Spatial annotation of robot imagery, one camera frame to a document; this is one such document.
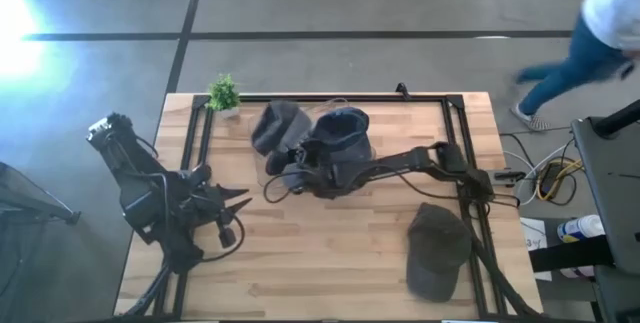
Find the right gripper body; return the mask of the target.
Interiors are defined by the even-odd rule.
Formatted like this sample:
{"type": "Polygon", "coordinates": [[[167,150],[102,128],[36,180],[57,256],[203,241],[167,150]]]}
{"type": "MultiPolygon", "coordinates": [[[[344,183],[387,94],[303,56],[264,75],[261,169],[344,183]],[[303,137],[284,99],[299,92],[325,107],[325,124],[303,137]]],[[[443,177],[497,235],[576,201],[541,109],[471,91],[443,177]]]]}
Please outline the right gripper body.
{"type": "Polygon", "coordinates": [[[305,165],[304,187],[315,197],[335,199],[361,187],[362,162],[305,165]]]}

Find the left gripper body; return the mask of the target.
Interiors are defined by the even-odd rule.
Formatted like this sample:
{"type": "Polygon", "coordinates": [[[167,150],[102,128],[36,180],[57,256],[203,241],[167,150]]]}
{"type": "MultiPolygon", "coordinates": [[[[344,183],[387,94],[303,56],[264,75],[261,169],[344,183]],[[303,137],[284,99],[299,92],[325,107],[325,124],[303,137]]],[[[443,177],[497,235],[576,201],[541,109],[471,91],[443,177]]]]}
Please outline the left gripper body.
{"type": "Polygon", "coordinates": [[[200,164],[192,170],[179,170],[178,182],[182,184],[179,194],[180,207],[191,227],[209,223],[226,227],[231,224],[232,214],[226,207],[220,186],[211,186],[212,169],[200,164]]]}

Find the blue denim cap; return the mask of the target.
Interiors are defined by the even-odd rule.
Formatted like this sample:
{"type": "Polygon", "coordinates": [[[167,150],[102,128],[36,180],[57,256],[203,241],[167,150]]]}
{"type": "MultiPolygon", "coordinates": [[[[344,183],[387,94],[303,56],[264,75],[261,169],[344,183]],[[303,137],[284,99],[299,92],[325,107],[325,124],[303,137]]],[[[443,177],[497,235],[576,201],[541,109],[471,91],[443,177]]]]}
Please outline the blue denim cap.
{"type": "Polygon", "coordinates": [[[333,162],[372,160],[367,131],[369,116],[359,108],[342,107],[322,115],[311,133],[321,141],[333,162]]]}

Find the dark grey cap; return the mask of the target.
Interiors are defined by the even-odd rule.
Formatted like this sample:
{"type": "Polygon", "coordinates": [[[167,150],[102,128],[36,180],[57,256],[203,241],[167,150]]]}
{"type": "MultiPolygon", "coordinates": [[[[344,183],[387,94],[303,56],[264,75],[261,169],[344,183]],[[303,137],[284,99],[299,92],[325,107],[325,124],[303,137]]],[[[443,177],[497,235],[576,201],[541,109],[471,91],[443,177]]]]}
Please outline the dark grey cap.
{"type": "Polygon", "coordinates": [[[310,117],[296,102],[274,100],[267,104],[251,134],[254,150],[266,158],[265,172],[281,174],[293,151],[312,128],[310,117]]]}

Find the olive green cap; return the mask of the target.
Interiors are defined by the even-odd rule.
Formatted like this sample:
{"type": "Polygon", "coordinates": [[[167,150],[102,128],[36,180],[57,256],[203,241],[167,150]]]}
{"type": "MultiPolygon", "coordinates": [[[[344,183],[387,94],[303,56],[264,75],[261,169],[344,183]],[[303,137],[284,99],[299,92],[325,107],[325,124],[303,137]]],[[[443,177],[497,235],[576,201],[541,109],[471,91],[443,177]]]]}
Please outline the olive green cap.
{"type": "Polygon", "coordinates": [[[449,301],[472,242],[469,229],[450,210],[421,203],[407,229],[406,283],[424,300],[449,301]]]}

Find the clear plastic bin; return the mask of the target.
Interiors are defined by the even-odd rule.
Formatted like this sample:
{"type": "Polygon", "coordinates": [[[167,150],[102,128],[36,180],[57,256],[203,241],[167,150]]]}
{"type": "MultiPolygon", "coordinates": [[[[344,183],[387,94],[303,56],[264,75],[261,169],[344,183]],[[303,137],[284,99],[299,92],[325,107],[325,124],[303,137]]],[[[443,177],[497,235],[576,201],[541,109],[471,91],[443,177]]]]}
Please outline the clear plastic bin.
{"type": "MultiPolygon", "coordinates": [[[[322,110],[321,110],[322,114],[321,114],[321,115],[319,115],[319,116],[317,117],[316,121],[317,121],[317,120],[318,120],[322,115],[324,115],[324,114],[326,114],[326,113],[328,113],[328,112],[330,112],[330,111],[332,111],[332,110],[335,110],[335,109],[338,109],[338,108],[342,108],[342,107],[354,107],[354,106],[351,106],[351,105],[350,105],[350,104],[349,104],[345,99],[342,99],[342,98],[334,99],[334,100],[331,100],[331,101],[329,101],[329,102],[327,102],[327,103],[324,103],[324,104],[322,105],[322,110]]],[[[303,144],[313,144],[313,143],[315,143],[315,144],[323,144],[321,141],[316,140],[316,139],[313,139],[313,138],[311,137],[311,133],[312,133],[312,131],[313,131],[313,129],[314,129],[314,126],[313,126],[313,128],[312,128],[312,130],[311,130],[310,134],[308,135],[308,139],[307,139],[303,144]]],[[[372,148],[372,154],[373,154],[373,158],[374,158],[374,157],[375,157],[375,153],[374,153],[373,148],[372,148]]],[[[372,161],[372,160],[369,160],[369,161],[350,161],[350,162],[362,162],[362,163],[367,163],[367,162],[370,162],[370,161],[372,161]]],[[[325,161],[324,161],[321,165],[324,165],[324,164],[331,164],[331,163],[339,163],[339,162],[333,162],[333,161],[331,160],[331,158],[329,157],[328,150],[326,149],[326,159],[325,159],[325,161]]]]}
{"type": "MultiPolygon", "coordinates": [[[[259,120],[263,110],[266,108],[267,104],[264,108],[262,108],[258,113],[255,113],[249,118],[249,133],[250,133],[250,143],[251,143],[251,134],[259,120]]],[[[266,158],[259,155],[253,148],[253,158],[256,168],[256,173],[258,177],[258,182],[260,185],[264,186],[271,178],[277,176],[270,176],[265,172],[265,163],[266,158]]],[[[298,189],[302,183],[302,173],[297,168],[296,163],[288,164],[284,171],[281,174],[287,173],[287,176],[277,178],[274,182],[272,182],[269,187],[270,188],[287,188],[287,189],[298,189]]]]}

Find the small plant in white pot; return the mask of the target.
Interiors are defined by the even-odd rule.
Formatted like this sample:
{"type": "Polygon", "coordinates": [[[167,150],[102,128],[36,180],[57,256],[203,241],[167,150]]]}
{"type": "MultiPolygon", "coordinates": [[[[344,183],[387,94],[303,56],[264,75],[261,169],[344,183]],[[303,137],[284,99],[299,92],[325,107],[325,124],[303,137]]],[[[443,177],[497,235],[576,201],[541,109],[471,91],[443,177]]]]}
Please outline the small plant in white pot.
{"type": "Polygon", "coordinates": [[[239,115],[240,96],[230,74],[220,74],[208,87],[206,107],[224,119],[239,115]]]}

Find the dark grey equipment stand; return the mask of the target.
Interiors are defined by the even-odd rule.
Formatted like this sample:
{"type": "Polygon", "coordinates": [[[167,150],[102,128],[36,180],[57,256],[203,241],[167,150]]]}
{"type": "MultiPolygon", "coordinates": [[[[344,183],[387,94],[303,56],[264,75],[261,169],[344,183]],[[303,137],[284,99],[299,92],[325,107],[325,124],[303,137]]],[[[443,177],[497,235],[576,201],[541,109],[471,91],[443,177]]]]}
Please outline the dark grey equipment stand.
{"type": "Polygon", "coordinates": [[[71,210],[23,173],[0,162],[0,212],[5,207],[9,213],[57,218],[70,225],[76,224],[80,217],[79,211],[71,210]]]}

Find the white paper sheet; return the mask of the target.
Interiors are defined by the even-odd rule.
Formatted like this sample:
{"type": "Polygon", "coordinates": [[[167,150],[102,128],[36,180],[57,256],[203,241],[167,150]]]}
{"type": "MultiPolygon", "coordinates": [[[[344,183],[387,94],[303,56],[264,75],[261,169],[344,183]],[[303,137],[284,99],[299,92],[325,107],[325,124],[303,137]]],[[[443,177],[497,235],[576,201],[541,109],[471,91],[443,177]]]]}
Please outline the white paper sheet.
{"type": "Polygon", "coordinates": [[[548,247],[545,233],[545,223],[542,220],[521,218],[521,226],[525,236],[525,244],[528,251],[544,249],[548,247]]]}

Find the black flat bar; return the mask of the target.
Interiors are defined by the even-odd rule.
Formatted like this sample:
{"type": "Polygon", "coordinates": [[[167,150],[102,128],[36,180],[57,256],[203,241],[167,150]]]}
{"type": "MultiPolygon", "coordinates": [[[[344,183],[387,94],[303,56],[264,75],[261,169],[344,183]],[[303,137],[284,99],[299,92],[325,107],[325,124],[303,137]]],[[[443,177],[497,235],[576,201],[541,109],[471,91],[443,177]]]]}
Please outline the black flat bar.
{"type": "Polygon", "coordinates": [[[534,272],[582,266],[614,266],[615,260],[605,235],[529,252],[534,272]]]}

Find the white wipes canister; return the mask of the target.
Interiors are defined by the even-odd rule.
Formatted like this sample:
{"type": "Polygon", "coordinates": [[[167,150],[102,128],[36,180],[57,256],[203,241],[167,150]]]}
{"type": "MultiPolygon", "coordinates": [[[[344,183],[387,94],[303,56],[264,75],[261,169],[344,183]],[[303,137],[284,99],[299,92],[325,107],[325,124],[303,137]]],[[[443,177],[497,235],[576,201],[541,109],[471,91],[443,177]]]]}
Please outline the white wipes canister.
{"type": "Polygon", "coordinates": [[[598,215],[586,215],[566,221],[557,227],[556,232],[563,243],[573,243],[605,235],[605,230],[598,215]]]}

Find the person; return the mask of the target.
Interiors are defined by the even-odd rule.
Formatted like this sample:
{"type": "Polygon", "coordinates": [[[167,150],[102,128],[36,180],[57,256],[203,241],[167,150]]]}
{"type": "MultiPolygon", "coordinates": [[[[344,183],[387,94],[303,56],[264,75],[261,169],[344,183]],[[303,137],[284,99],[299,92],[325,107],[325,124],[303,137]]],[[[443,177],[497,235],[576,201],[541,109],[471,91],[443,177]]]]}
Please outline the person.
{"type": "Polygon", "coordinates": [[[526,67],[516,74],[518,84],[536,85],[511,109],[529,130],[548,124],[539,109],[580,86],[602,82],[616,73],[626,76],[640,59],[640,0],[583,0],[571,35],[567,56],[559,62],[526,67]]]}

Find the grey metal cart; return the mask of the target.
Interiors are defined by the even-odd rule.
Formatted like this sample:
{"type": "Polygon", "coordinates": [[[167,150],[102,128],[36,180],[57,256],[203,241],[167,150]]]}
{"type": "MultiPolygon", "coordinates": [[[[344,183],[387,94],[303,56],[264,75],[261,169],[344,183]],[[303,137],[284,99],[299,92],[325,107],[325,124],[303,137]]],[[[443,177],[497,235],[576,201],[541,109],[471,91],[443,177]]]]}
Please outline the grey metal cart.
{"type": "Polygon", "coordinates": [[[587,119],[571,123],[609,249],[618,269],[640,275],[640,124],[602,138],[587,119]]]}

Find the black table frame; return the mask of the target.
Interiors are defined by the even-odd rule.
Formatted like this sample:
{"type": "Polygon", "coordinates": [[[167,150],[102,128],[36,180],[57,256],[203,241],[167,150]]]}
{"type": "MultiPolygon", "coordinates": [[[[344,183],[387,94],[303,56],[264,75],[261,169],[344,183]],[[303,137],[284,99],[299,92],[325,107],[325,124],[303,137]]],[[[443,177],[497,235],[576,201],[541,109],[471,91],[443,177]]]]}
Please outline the black table frame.
{"type": "MultiPolygon", "coordinates": [[[[347,197],[321,200],[289,195],[266,202],[250,146],[249,118],[277,94],[244,94],[239,118],[200,113],[193,129],[192,153],[187,144],[192,103],[198,94],[169,94],[156,135],[160,162],[179,168],[184,154],[191,166],[207,145],[212,181],[224,187],[249,189],[253,200],[239,213],[247,237],[238,251],[213,263],[199,264],[186,278],[171,278],[181,302],[183,320],[200,321],[426,321],[502,318],[516,311],[498,300],[497,286],[478,258],[462,266],[453,298],[445,303],[423,301],[409,293],[406,277],[406,231],[421,202],[431,202],[460,215],[454,200],[422,196],[394,177],[367,184],[347,197]]],[[[488,93],[344,93],[307,96],[301,106],[321,114],[321,105],[342,98],[370,116],[369,134],[376,157],[417,145],[453,139],[471,157],[481,153],[479,167],[504,165],[502,146],[488,93]]],[[[532,309],[542,305],[525,245],[518,211],[496,205],[485,222],[470,219],[480,236],[498,239],[492,253],[504,258],[500,268],[532,309]]]]}

